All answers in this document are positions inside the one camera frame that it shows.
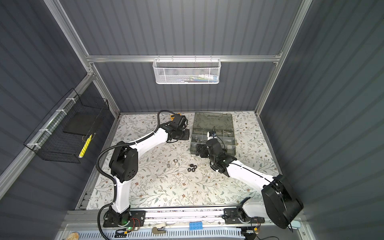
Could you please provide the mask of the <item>green transparent compartment organizer box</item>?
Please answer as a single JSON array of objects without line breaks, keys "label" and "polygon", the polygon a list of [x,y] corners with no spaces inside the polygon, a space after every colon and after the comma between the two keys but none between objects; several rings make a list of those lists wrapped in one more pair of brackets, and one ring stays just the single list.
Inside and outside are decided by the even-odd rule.
[{"label": "green transparent compartment organizer box", "polygon": [[231,156],[236,154],[233,116],[229,113],[196,112],[191,133],[190,153],[197,154],[197,145],[205,144],[208,132],[215,131],[223,149]]}]

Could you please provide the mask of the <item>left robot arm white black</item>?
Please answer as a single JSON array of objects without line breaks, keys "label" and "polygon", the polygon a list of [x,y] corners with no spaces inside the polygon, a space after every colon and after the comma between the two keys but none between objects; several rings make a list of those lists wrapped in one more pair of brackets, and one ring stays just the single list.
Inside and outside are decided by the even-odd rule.
[{"label": "left robot arm white black", "polygon": [[[163,112],[171,114],[170,121],[161,123],[160,114]],[[110,150],[114,151],[109,162],[111,173],[107,174],[101,169],[99,172],[112,180],[114,185],[114,196],[107,213],[115,225],[125,227],[134,220],[130,213],[129,195],[132,179],[139,171],[139,158],[158,145],[188,140],[187,126],[188,120],[184,115],[161,110],[157,114],[155,130],[132,142],[121,141],[102,151],[102,155]]]}]

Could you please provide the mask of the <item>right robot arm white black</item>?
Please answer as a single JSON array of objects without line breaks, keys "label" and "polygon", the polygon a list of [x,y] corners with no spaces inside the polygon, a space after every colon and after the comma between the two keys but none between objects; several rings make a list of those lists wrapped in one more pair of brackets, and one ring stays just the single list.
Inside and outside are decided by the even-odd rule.
[{"label": "right robot arm white black", "polygon": [[206,143],[199,144],[197,151],[201,158],[210,159],[213,171],[241,181],[261,193],[262,203],[247,197],[237,205],[236,218],[242,223],[269,218],[279,228],[286,229],[304,208],[303,202],[283,175],[274,177],[263,174],[227,154],[214,130],[207,133]]}]

